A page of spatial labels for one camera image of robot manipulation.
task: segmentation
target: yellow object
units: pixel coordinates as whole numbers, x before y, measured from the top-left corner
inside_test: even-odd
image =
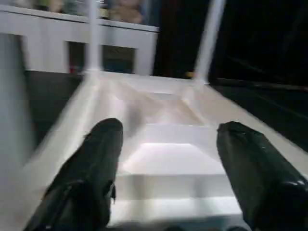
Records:
[[[194,75],[194,72],[191,72],[191,71],[186,72],[186,76],[187,76],[188,78],[192,78],[193,75]]]

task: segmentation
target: stuffed toy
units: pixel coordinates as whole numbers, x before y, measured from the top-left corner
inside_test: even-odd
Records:
[[[110,10],[110,19],[126,23],[141,24],[143,16],[139,8],[140,0],[115,0]]]

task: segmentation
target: white post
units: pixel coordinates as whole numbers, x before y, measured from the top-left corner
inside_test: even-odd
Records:
[[[195,66],[194,81],[197,85],[208,84],[208,71],[212,63],[225,2],[226,0],[211,0],[209,5]]]
[[[101,71],[102,59],[101,59],[101,46],[100,28],[98,25],[98,3],[97,0],[88,0],[89,8],[89,33],[90,39],[87,46],[87,70],[86,71]]]

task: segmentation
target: white plastic surface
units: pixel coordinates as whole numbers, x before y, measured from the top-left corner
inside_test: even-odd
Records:
[[[166,220],[212,221],[214,217],[219,224],[242,222],[217,153],[219,123],[235,120],[263,132],[295,168],[308,173],[305,152],[208,86],[195,89],[190,81],[104,72],[81,89],[67,106],[59,129],[48,136],[51,143],[26,166],[26,173],[39,170],[36,181],[47,187],[56,168],[74,153],[94,124],[118,118],[124,125],[124,144],[111,226],[129,220],[149,225]],[[77,99],[88,105],[86,111],[78,107]],[[61,139],[72,132],[78,118],[83,124],[74,130],[72,139]],[[59,155],[51,157],[52,137]],[[47,160],[57,164],[50,168]],[[43,189],[33,184],[37,198]]]

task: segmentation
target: floor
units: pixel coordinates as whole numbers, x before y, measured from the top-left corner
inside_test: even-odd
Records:
[[[213,88],[308,151],[307,92],[228,86],[213,86]]]
[[[29,110],[38,146],[82,81],[82,76],[28,71],[25,74]]]

